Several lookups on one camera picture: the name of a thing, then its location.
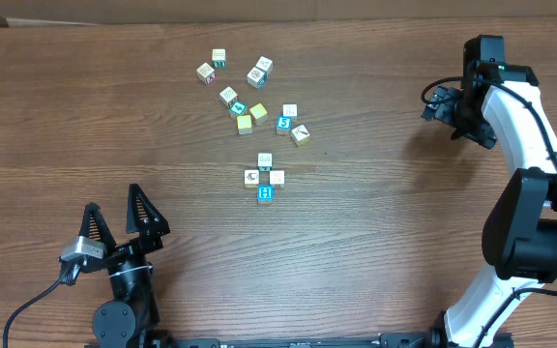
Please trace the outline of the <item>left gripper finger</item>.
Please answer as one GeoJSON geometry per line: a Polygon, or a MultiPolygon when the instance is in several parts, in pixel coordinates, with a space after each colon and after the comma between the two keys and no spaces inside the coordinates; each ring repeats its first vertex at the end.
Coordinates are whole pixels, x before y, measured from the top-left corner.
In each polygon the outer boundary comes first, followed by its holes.
{"type": "Polygon", "coordinates": [[[129,185],[126,233],[137,233],[148,238],[170,233],[167,219],[152,204],[139,184],[129,185]]]}
{"type": "Polygon", "coordinates": [[[107,251],[114,251],[116,242],[101,213],[101,207],[91,202],[85,206],[79,236],[104,244],[107,251]]]}

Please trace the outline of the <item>block with yellow side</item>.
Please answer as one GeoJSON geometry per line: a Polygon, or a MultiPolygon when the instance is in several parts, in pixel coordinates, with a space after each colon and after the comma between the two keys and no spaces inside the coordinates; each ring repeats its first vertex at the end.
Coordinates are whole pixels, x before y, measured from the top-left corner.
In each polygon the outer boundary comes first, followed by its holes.
{"type": "Polygon", "coordinates": [[[244,171],[244,186],[246,189],[254,189],[259,186],[260,171],[258,169],[247,169],[244,171]]]}

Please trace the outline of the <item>wooden block green side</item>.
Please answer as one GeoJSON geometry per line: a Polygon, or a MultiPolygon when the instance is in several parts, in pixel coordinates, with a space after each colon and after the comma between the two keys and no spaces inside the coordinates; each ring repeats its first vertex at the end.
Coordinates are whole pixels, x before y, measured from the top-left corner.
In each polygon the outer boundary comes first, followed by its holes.
{"type": "Polygon", "coordinates": [[[257,160],[260,172],[269,172],[273,168],[273,155],[271,153],[259,153],[257,160]]]}

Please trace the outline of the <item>wooden block red drawing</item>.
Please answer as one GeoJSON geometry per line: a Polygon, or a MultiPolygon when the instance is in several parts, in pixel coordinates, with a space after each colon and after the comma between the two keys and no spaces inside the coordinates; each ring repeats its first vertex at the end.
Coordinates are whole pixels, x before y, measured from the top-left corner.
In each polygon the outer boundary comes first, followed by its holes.
{"type": "Polygon", "coordinates": [[[271,170],[269,182],[273,188],[283,189],[285,186],[285,172],[283,170],[271,170]]]}

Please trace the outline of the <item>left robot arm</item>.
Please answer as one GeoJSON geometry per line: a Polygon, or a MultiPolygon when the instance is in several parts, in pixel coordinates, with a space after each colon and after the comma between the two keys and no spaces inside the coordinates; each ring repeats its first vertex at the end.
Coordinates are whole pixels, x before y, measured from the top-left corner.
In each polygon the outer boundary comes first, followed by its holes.
{"type": "Polygon", "coordinates": [[[81,237],[95,242],[100,256],[86,256],[80,270],[85,274],[106,270],[113,300],[102,304],[93,318],[93,333],[100,347],[172,347],[161,320],[153,285],[153,264],[146,255],[163,248],[170,233],[166,218],[152,204],[140,185],[129,185],[126,232],[134,237],[118,245],[101,213],[90,203],[85,207],[81,237]]]}

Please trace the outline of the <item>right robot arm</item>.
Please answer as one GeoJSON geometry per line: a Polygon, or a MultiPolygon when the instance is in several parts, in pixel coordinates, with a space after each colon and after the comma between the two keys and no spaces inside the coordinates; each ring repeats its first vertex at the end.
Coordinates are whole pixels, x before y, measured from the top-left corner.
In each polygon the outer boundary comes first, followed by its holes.
{"type": "Polygon", "coordinates": [[[462,297],[414,341],[416,347],[510,347],[498,331],[532,294],[557,297],[557,137],[528,66],[505,60],[500,36],[463,47],[458,88],[449,77],[421,93],[422,117],[491,149],[500,146],[511,178],[485,221],[484,265],[462,297]]]}

